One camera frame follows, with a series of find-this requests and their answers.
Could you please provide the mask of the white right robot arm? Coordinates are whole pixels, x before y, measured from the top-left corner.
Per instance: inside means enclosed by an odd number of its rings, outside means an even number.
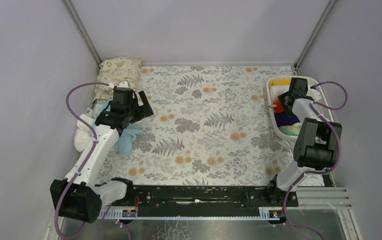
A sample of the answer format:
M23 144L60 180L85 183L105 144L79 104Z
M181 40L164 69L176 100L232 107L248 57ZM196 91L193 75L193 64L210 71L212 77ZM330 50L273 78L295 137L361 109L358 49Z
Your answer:
M342 125L317 111L317 102L307 95L316 87L309 86L305 78L292 77L289 90L278 97L285 114L296 116L302 126L293 150L294 161L269 182L270 199L286 201L309 175L326 175L340 162Z

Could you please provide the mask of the orange red towel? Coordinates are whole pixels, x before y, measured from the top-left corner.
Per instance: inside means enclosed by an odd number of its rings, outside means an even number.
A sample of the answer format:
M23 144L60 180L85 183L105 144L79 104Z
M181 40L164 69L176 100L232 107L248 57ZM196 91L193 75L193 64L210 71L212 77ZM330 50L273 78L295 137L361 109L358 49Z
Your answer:
M275 114L281 114L284 112L284 107L279 100L273 102L273 111Z

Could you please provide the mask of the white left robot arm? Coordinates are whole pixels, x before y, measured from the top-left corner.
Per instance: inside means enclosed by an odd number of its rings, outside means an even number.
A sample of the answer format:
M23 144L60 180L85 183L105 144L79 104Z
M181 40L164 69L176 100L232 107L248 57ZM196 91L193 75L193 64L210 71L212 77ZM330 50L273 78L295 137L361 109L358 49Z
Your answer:
M130 204L135 201L133 182L121 177L96 186L99 170L112 147L130 124L154 114L144 91L115 87L113 99L95 120L92 138L75 166L63 180L55 179L50 193L55 217L65 217L93 223L102 207L115 201Z

